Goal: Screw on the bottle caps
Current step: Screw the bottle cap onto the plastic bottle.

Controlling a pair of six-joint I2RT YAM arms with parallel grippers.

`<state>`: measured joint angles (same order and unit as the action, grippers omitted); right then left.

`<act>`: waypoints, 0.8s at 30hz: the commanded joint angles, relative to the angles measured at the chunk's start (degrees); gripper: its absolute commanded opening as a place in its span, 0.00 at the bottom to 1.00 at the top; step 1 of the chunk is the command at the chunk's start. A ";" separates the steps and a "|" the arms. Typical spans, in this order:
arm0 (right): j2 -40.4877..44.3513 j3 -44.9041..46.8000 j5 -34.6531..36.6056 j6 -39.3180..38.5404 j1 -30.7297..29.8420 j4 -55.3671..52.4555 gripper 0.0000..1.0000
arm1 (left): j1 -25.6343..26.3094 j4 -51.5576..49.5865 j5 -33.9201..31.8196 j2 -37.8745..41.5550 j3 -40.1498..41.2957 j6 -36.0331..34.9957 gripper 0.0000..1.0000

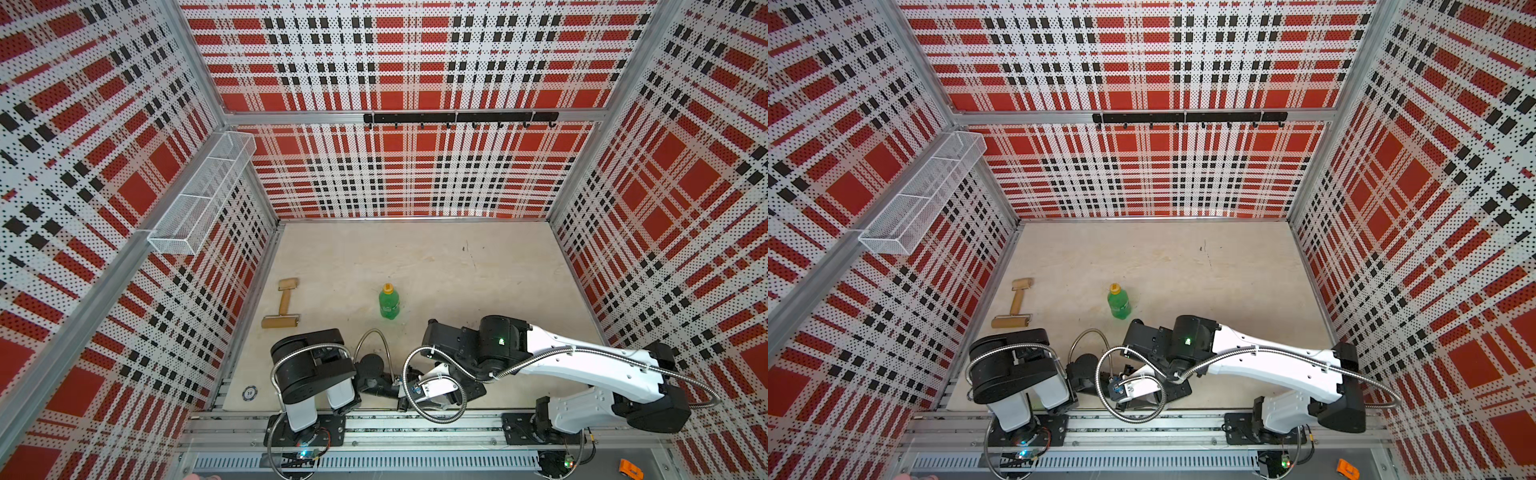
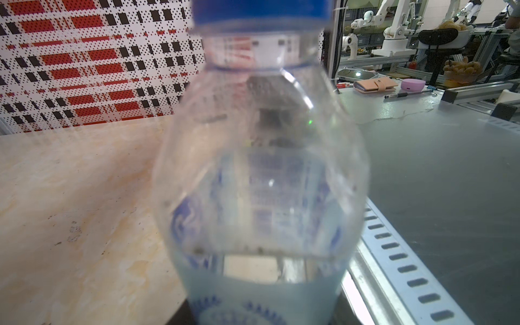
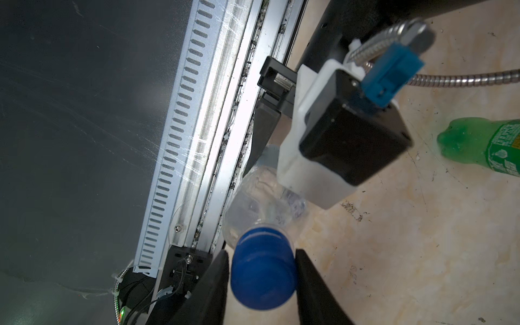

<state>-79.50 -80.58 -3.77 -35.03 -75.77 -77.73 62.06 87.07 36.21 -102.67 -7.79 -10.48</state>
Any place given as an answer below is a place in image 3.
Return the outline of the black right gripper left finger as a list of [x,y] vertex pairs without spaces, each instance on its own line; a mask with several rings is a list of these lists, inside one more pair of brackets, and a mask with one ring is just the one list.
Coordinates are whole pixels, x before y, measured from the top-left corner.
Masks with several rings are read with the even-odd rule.
[[229,254],[222,250],[197,284],[191,298],[166,324],[223,324],[229,277]]

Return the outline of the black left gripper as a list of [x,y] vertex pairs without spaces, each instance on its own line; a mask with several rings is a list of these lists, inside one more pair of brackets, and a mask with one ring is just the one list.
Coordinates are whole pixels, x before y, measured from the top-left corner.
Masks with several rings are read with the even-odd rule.
[[293,117],[297,73],[268,56],[260,70],[257,85],[267,93],[268,101],[260,100],[255,107],[251,153],[246,163],[245,174],[264,152],[281,114],[288,118]]

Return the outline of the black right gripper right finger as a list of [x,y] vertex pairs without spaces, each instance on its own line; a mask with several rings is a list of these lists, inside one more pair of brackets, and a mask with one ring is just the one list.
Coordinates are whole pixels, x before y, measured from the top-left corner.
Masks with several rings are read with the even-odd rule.
[[295,254],[297,306],[300,324],[348,324],[354,322],[343,311],[303,249]]

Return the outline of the blue bottle cap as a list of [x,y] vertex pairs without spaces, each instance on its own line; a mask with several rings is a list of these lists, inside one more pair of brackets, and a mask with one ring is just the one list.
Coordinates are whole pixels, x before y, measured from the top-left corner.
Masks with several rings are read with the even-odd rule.
[[267,226],[245,232],[234,249],[230,286],[235,298],[252,310],[284,305],[297,287],[297,267],[288,237]]

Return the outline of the clear small water bottle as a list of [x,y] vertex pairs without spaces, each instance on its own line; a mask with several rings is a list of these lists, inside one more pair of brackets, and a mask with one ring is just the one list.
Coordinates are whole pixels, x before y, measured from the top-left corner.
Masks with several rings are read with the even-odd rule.
[[270,227],[295,243],[309,221],[307,200],[279,184],[280,148],[266,146],[251,170],[235,189],[223,217],[223,237],[235,248],[254,227]]

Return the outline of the green plastic soda bottle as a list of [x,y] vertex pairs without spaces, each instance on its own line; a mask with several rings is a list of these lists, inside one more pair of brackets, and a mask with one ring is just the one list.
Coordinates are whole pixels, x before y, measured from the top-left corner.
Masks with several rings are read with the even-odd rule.
[[519,176],[518,119],[455,119],[437,136],[437,144],[441,155],[451,161]]

